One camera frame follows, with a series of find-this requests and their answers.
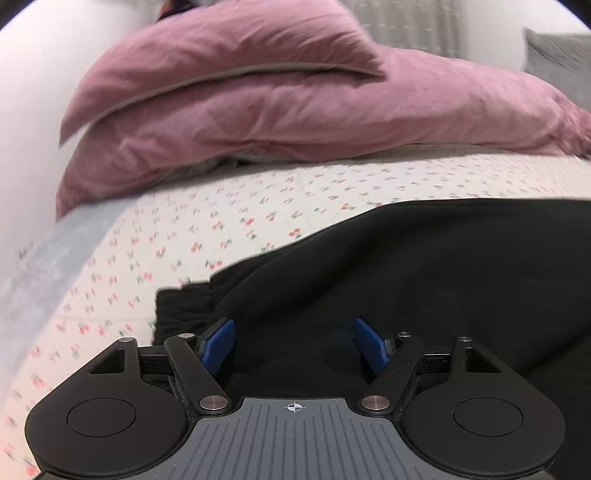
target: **circular pad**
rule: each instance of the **circular pad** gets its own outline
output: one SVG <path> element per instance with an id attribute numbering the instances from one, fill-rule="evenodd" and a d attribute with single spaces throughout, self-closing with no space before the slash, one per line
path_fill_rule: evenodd
<path id="1" fill-rule="evenodd" d="M 513 432 L 523 422 L 521 411 L 500 398 L 476 397 L 460 402 L 453 418 L 463 429 L 485 437 L 499 437 Z"/>
<path id="2" fill-rule="evenodd" d="M 129 428 L 135 421 L 135 407 L 118 398 L 93 398 L 75 406 L 68 425 L 87 437 L 108 437 Z"/>

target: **gray pillow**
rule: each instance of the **gray pillow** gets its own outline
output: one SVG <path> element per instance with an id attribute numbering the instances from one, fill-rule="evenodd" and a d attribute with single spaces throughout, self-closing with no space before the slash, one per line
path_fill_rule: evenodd
<path id="1" fill-rule="evenodd" d="M 525 71 L 591 111 L 591 34 L 549 35 L 525 29 Z"/>

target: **mattress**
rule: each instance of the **mattress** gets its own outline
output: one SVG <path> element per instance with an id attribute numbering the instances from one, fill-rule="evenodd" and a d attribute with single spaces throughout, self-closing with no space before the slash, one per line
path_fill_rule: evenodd
<path id="1" fill-rule="evenodd" d="M 576 157 L 409 146 L 319 165 L 270 164 L 75 210 L 2 291 L 0 479 L 38 472 L 23 426 L 55 386 L 122 336 L 149 345 L 159 288 L 203 281 L 387 203 L 591 198 Z"/>

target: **white wall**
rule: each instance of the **white wall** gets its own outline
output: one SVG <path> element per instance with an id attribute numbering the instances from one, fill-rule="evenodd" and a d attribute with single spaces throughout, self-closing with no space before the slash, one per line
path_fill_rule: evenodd
<path id="1" fill-rule="evenodd" d="M 90 65 L 155 20 L 154 0 L 36 0 L 0 30 L 0 281 L 54 223 L 76 146 L 58 149 L 61 116 Z"/>
<path id="2" fill-rule="evenodd" d="M 462 58 L 522 70 L 523 28 L 539 33 L 579 33 L 589 29 L 557 0 L 460 0 Z"/>

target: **gray grooved plate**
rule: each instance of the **gray grooved plate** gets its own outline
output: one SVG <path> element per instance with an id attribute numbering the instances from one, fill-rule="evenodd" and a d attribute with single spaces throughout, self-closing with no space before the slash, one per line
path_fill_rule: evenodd
<path id="1" fill-rule="evenodd" d="M 457 478 L 415 455 L 391 422 L 358 415 L 341 398 L 247 398 L 226 417 L 199 420 L 174 455 L 129 480 Z"/>

